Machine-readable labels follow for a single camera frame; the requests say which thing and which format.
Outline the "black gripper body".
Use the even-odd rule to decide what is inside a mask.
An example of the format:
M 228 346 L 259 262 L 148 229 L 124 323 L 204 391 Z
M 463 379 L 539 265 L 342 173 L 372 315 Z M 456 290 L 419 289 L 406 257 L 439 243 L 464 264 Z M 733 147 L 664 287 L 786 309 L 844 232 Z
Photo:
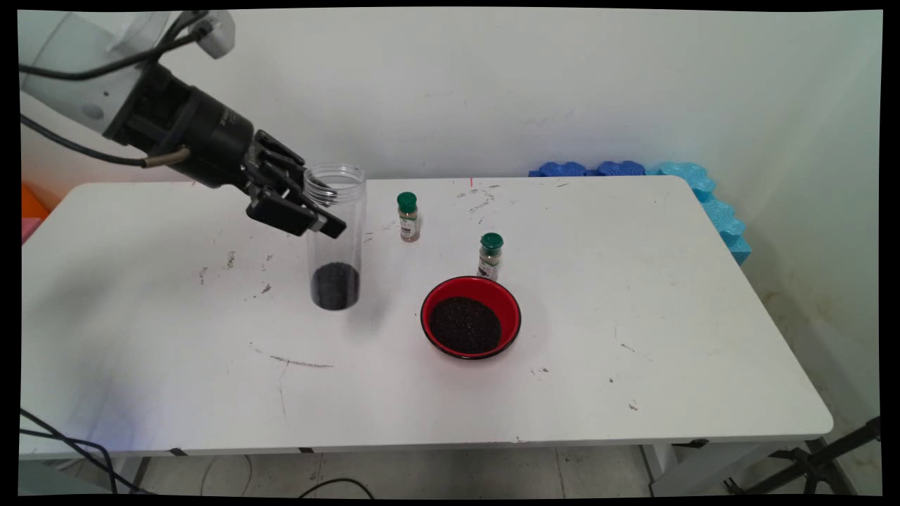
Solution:
M 104 138 L 138 148 L 146 167 L 165 166 L 211 188 L 242 189 L 253 124 L 155 62 L 145 67 Z

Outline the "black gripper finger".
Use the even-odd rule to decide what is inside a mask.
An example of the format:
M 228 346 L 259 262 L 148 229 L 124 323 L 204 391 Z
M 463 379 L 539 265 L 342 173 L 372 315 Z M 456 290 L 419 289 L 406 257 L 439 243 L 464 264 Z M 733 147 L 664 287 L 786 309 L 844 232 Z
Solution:
M 276 138 L 258 129 L 253 137 L 253 162 L 268 186 L 302 187 L 305 161 Z
M 295 235 L 320 233 L 337 239 L 347 230 L 347 222 L 306 195 L 306 169 L 246 169 L 245 194 L 250 204 L 248 218 Z

